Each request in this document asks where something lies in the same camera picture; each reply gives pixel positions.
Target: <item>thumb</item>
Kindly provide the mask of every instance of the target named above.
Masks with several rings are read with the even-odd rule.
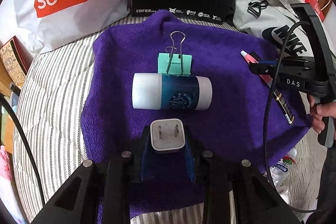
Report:
[[[336,118],[336,103],[331,102],[318,105],[316,111],[320,116]]]

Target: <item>grey handle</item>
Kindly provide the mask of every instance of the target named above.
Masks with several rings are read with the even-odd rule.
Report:
[[[320,104],[320,98],[315,97],[315,104]],[[321,145],[325,147],[332,147],[334,144],[334,135],[335,135],[335,119],[332,117],[323,117],[322,121],[324,122],[324,130],[318,136],[318,141]]]

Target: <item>brown notebook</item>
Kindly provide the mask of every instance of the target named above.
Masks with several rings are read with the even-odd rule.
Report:
[[[1,61],[16,85],[22,84],[27,74],[27,66],[18,49],[18,40],[13,37],[0,50]]]

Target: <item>pink pen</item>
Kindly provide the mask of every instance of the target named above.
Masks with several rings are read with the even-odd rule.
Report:
[[[249,55],[247,52],[241,51],[240,52],[241,56],[244,57],[245,61],[249,64],[251,63],[258,63],[257,60],[255,60],[251,55]],[[259,75],[266,85],[271,87],[273,79],[269,75]],[[292,111],[290,110],[286,100],[282,96],[282,94],[279,92],[278,89],[275,89],[273,93],[273,98],[277,102],[278,106],[280,107],[282,113],[284,114],[288,124],[292,124],[294,122],[294,115]]]

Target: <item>blue label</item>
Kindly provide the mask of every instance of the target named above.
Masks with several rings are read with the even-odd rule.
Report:
[[[161,109],[195,109],[200,96],[196,76],[162,75]]]
[[[280,171],[285,172],[285,173],[288,171],[288,168],[285,167],[285,166],[283,166],[283,165],[281,165],[281,164],[276,164],[274,167],[277,168],[277,169],[279,169]]]

